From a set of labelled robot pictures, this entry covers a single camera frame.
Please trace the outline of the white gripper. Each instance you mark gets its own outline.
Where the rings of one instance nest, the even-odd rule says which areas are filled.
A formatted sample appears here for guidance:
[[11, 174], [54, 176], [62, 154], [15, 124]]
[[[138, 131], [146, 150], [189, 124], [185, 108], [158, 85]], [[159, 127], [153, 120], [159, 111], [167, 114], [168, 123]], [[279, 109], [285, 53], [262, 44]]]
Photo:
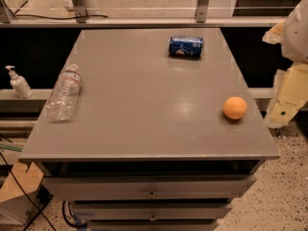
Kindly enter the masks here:
[[308, 102], [308, 0], [301, 0], [286, 21], [272, 26], [262, 37], [268, 44], [281, 43], [282, 55], [295, 62], [274, 76], [272, 99], [266, 110], [269, 128], [287, 125]]

